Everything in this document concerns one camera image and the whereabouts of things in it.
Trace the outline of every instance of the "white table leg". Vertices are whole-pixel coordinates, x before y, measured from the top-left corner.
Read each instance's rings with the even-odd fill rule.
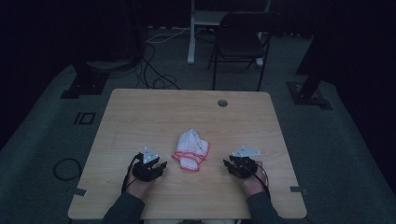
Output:
[[[194,64],[195,57],[195,0],[191,0],[191,25],[190,25],[190,45],[187,64]]]

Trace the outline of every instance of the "table top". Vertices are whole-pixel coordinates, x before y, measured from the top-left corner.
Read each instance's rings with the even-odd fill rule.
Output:
[[[226,100],[221,107],[218,100]],[[172,159],[179,135],[195,129],[210,143],[200,171],[182,170]],[[120,196],[132,158],[149,147],[168,161],[146,199],[143,219],[249,218],[238,179],[223,159],[241,146],[259,150],[274,208],[284,218],[303,218],[302,194],[271,97],[252,91],[114,90],[92,144],[69,209],[73,219],[103,218]]]

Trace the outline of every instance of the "metal stand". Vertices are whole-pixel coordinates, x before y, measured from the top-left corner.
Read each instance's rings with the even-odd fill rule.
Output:
[[[106,85],[108,73],[93,73],[83,61],[73,62],[77,75],[68,91],[62,93],[61,99],[77,99],[80,95],[100,95]]]
[[[309,77],[305,83],[286,82],[291,98],[296,105],[318,105],[320,109],[332,110],[328,100],[325,100],[318,90],[320,79]]]

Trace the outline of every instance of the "gray carpet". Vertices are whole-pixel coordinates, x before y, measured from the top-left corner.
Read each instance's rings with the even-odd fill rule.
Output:
[[[155,30],[150,35],[177,32]],[[162,75],[174,76],[183,90],[211,89],[212,70],[206,67],[213,35],[201,32],[198,37],[194,65],[187,64],[188,35],[152,44],[155,47],[152,66]],[[306,79],[296,76],[295,71],[309,43],[310,40],[300,37],[275,37],[262,83],[262,91],[272,96],[295,173],[304,189],[307,217],[316,224],[396,223],[395,195],[376,167],[335,87],[325,82],[319,86],[333,110],[295,105],[290,98],[286,82]],[[149,59],[152,52],[147,47],[145,58]],[[245,66],[221,64],[217,90],[254,91],[260,69],[251,66],[245,70]],[[65,158],[85,164],[111,92],[116,88],[146,88],[137,75],[139,71],[113,72],[102,95],[81,95],[78,99],[60,99],[76,75],[73,67],[66,67],[53,79],[0,151],[1,224],[68,223],[67,211],[78,181],[61,181],[54,177],[52,169]],[[150,69],[146,74],[152,85],[157,75]],[[96,113],[96,117],[91,125],[75,124],[78,113]],[[58,167],[58,173],[76,175],[78,168],[68,161]],[[287,221],[309,223],[309,220]],[[100,220],[73,223],[100,223]]]

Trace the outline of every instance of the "black chair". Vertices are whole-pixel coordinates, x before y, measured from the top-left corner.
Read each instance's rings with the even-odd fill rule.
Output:
[[[247,69],[256,58],[262,58],[262,70],[257,91],[262,84],[262,75],[270,48],[270,39],[279,29],[281,16],[277,12],[246,12],[227,13],[220,21],[216,31],[215,47],[208,69],[215,64],[213,71],[212,90],[216,87],[218,63],[249,62]]]

